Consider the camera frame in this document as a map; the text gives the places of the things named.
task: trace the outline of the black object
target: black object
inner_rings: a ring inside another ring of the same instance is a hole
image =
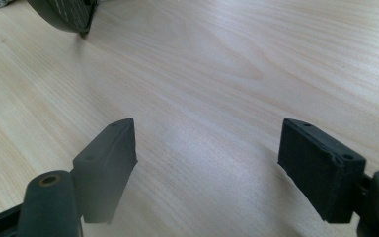
[[[28,0],[54,27],[66,32],[87,33],[98,5],[97,0]]]
[[[278,164],[323,220],[350,223],[356,212],[358,236],[379,237],[379,172],[366,176],[362,156],[317,127],[287,118]]]
[[[32,179],[24,203],[0,213],[0,237],[83,236],[86,223],[110,223],[137,163],[132,118],[107,126],[74,160],[73,170]]]

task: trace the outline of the wood grain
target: wood grain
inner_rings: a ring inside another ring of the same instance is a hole
[[[0,9],[0,211],[130,117],[139,163],[86,236],[354,236],[276,160],[294,118],[379,170],[379,1],[110,0],[85,38]]]

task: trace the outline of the wooden table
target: wooden table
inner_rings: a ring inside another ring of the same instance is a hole
[[[126,118],[139,163],[86,236],[355,236],[276,161],[293,118],[379,170],[379,1],[111,0],[85,38],[0,9],[0,212]]]

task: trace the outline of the light wood surface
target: light wood surface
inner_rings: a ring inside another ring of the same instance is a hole
[[[0,212],[126,118],[139,163],[85,236],[355,236],[276,161],[294,118],[379,170],[379,1],[111,0],[84,39],[0,9]]]

